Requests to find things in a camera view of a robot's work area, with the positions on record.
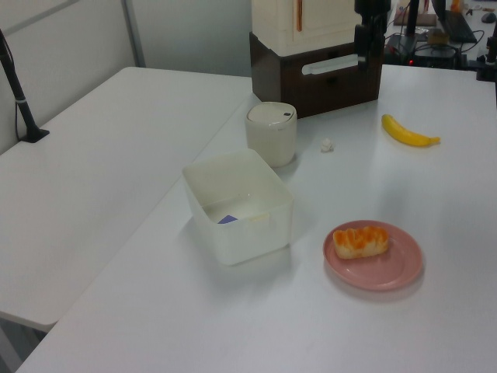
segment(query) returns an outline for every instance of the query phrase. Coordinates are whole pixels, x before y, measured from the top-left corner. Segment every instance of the white wall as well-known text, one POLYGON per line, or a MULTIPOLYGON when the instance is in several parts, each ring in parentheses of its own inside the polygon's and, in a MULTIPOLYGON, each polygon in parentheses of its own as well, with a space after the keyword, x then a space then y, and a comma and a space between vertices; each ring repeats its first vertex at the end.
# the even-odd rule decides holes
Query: white wall
MULTIPOLYGON (((0 0, 0 9, 0 28, 39 127, 121 68, 135 66, 120 0, 0 0)), ((16 143, 14 102, 0 69, 0 154, 16 143)), ((19 115, 19 134, 24 131, 19 115)))
POLYGON ((250 0, 128 0, 148 68, 250 76, 250 0))

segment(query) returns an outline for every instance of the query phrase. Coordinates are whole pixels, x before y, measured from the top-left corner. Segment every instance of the banana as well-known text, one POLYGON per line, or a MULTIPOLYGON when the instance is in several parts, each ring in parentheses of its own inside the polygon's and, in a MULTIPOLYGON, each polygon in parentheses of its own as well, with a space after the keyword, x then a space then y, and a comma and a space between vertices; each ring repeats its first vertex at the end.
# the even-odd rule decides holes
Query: banana
POLYGON ((424 134, 416 134, 401 126, 399 122, 390 114, 385 114, 381 117, 383 128, 395 140, 412 146, 429 146, 440 142, 440 138, 429 138, 424 134))

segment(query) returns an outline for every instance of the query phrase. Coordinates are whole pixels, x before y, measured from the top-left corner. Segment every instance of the translucent storage box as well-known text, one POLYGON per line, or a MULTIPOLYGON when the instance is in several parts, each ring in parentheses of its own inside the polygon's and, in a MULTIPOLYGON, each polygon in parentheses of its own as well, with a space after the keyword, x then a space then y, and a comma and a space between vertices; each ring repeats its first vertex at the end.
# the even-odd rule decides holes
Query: translucent storage box
POLYGON ((227 265, 290 242, 294 198, 251 149, 196 162, 182 171, 197 228, 227 265))

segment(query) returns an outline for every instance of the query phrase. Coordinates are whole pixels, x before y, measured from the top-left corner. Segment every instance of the bread roll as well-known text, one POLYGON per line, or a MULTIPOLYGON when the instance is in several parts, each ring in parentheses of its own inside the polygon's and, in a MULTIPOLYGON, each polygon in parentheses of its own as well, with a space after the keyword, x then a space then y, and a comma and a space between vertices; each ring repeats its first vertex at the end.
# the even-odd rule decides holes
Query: bread roll
POLYGON ((388 233, 380 227, 349 228, 334 231, 335 251, 341 259, 356 259, 382 254, 388 250, 388 233))

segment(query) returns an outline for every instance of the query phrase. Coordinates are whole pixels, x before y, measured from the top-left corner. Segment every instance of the white lid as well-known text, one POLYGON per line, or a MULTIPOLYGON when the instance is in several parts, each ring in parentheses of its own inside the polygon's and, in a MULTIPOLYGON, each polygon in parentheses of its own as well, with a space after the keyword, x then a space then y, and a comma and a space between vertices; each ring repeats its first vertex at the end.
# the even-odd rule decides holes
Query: white lid
POLYGON ((288 103, 260 103, 247 113, 250 124, 279 130, 296 120, 297 111, 288 103))

